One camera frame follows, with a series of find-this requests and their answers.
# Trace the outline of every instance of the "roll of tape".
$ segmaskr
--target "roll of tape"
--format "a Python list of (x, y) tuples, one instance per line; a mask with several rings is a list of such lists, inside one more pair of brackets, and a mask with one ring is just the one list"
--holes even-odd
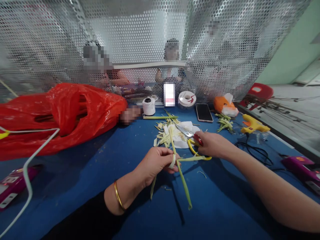
[(179, 94), (178, 106), (182, 109), (193, 108), (197, 101), (197, 97), (193, 92), (184, 91)]

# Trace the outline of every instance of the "blue table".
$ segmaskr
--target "blue table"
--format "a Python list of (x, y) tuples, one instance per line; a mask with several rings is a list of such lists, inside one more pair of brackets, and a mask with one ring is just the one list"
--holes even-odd
[[(199, 123), (194, 111), (171, 108), (181, 121), (200, 124), (203, 131), (216, 132), (214, 123)], [(156, 115), (164, 114), (161, 108)], [(55, 224), (88, 199), (109, 186), (114, 179), (132, 171), (153, 146), (157, 120), (138, 120), (127, 127), (115, 127), (107, 133), (54, 156), (36, 157), (31, 165), (44, 169), (32, 181), (34, 196), (26, 211), (3, 239), (39, 239)], [(239, 115), (235, 122), (241, 124)], [(221, 135), (235, 143), (237, 135), (224, 130)], [(283, 168), (278, 153), (301, 155), (273, 136), (263, 147)], [(191, 157), (189, 149), (178, 149), (180, 156)], [(26, 159), (0, 162), (0, 178), (23, 166)], [(152, 202), (150, 187), (138, 196), (132, 211), (114, 239), (270, 239), (289, 238), (296, 231), (276, 223), (240, 172), (220, 159), (183, 162), (182, 171), (188, 184), (193, 209), (188, 203), (179, 173), (158, 175)], [(207, 179), (197, 171), (203, 171)], [(288, 172), (277, 172), (303, 193), (320, 203)], [(13, 220), (27, 199), (24, 191), (11, 206), (0, 213), (0, 232)]]

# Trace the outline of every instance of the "perforated metal screen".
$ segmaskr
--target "perforated metal screen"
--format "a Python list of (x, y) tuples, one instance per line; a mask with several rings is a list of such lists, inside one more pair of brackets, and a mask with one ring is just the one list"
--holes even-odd
[[(231, 92), (241, 100), (309, 3), (0, 1), (0, 79), (18, 95), (73, 82), (134, 102), (162, 99), (162, 82), (174, 81), (177, 95), (189, 90), (211, 101)], [(135, 63), (153, 65), (128, 69)], [(14, 97), (0, 91), (2, 102)]]

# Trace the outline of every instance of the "scissors blade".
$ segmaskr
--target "scissors blade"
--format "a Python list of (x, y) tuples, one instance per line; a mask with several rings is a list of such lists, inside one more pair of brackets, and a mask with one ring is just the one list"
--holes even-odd
[(191, 137), (193, 137), (193, 133), (189, 133), (188, 131), (186, 131), (184, 128), (182, 128), (182, 127), (180, 127), (179, 125), (177, 125), (176, 123), (175, 123), (175, 125), (176, 125), (176, 127), (184, 134), (184, 135), (186, 135), (188, 138), (191, 138)]

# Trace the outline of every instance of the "bracelet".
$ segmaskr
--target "bracelet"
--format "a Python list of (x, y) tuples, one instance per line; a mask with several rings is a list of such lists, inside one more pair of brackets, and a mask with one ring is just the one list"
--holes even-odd
[(118, 193), (118, 188), (117, 188), (117, 181), (114, 181), (114, 191), (116, 192), (116, 196), (117, 196), (117, 200), (119, 202), (120, 207), (122, 208), (122, 210), (125, 212), (126, 209), (123, 207), (120, 197), (119, 197), (119, 193)]

